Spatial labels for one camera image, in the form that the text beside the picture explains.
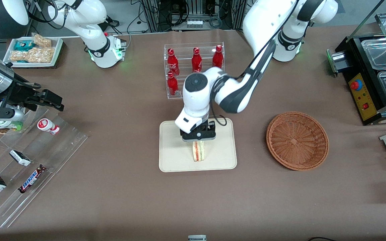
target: white tray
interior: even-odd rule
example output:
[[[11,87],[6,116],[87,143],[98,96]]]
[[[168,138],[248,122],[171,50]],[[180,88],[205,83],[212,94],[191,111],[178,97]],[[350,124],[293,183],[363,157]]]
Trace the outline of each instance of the white tray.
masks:
[[[180,129],[175,122],[160,124],[159,168],[163,172],[175,171],[209,171],[233,169],[237,165],[233,122],[227,119],[227,125],[216,123],[216,138],[205,141],[205,160],[193,160],[193,142],[184,142]]]
[[[52,40],[52,47],[55,48],[55,53],[53,54],[52,61],[50,63],[22,63],[22,62],[12,62],[13,67],[16,68],[44,68],[44,67],[53,67],[56,64],[56,60],[58,60],[58,56],[60,53],[60,49],[62,48],[63,40],[58,37],[46,37],[50,40]],[[6,52],[6,55],[4,56],[3,62],[4,63],[9,63],[11,62],[10,60],[10,55],[11,51],[14,49],[14,44],[17,41],[24,41],[24,40],[32,40],[32,37],[21,37],[17,39],[12,39],[11,43],[8,47],[8,50]]]

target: brown table surface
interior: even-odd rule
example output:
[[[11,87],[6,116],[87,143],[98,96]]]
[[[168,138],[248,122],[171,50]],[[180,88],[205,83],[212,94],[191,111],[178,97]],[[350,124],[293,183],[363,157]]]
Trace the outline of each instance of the brown table surface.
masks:
[[[4,240],[338,241],[386,240],[386,125],[363,127],[348,87],[330,73],[326,49],[352,26],[308,30],[291,62],[272,61],[251,102],[233,121],[238,166],[227,171],[163,173],[159,125],[175,119],[167,100],[164,44],[224,41],[226,70],[253,57],[235,31],[135,35],[126,60],[100,69],[79,38],[56,70],[16,70],[63,97],[67,122],[89,139],[25,209]],[[269,153],[264,133],[279,113],[316,118],[330,140],[318,168],[290,171]]]

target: coca-cola bottle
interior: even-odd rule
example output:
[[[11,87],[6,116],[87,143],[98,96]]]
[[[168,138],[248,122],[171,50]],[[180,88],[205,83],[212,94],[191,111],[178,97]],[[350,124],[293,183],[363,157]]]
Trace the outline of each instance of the coca-cola bottle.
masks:
[[[215,48],[214,56],[212,57],[212,66],[219,67],[221,69],[222,61],[224,60],[224,56],[222,55],[222,46],[217,45]]]
[[[173,72],[168,73],[168,88],[169,88],[169,94],[171,96],[177,96],[180,94],[180,91],[178,90],[178,81],[174,77]]]
[[[174,54],[174,49],[168,49],[168,67],[176,76],[180,75],[180,67],[178,66],[178,59]]]
[[[192,72],[202,72],[202,57],[198,47],[193,48]]]

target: wicker basket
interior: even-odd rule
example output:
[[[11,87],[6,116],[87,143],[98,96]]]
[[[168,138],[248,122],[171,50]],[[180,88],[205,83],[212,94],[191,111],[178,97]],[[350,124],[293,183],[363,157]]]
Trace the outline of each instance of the wicker basket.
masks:
[[[270,122],[266,143],[275,159],[287,168],[308,171],[328,155],[328,136],[315,119],[301,112],[286,112]]]

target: red switch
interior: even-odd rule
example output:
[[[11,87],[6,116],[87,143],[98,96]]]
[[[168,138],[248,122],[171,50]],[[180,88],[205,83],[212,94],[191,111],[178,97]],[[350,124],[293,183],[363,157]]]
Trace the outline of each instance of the red switch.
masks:
[[[363,88],[363,82],[361,80],[357,79],[356,81],[351,82],[351,87],[352,90],[359,91],[361,88]]]

